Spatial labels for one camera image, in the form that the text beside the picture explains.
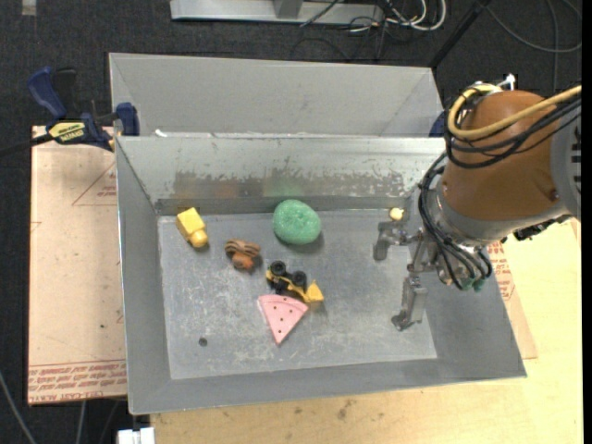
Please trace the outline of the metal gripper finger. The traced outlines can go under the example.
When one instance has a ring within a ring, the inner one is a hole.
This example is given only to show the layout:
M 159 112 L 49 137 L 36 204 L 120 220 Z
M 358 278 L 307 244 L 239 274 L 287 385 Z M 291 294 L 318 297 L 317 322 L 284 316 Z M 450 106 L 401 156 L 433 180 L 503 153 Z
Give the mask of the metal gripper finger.
M 377 226 L 378 236 L 373 247 L 376 261 L 387 258 L 390 246 L 407 246 L 416 240 L 416 235 L 406 229 L 401 221 L 383 221 Z
M 391 322 L 399 331 L 403 331 L 414 324 L 420 324 L 424 319 L 428 289 L 422 285 L 419 276 L 408 276 L 403 281 L 401 309 L 391 318 Z

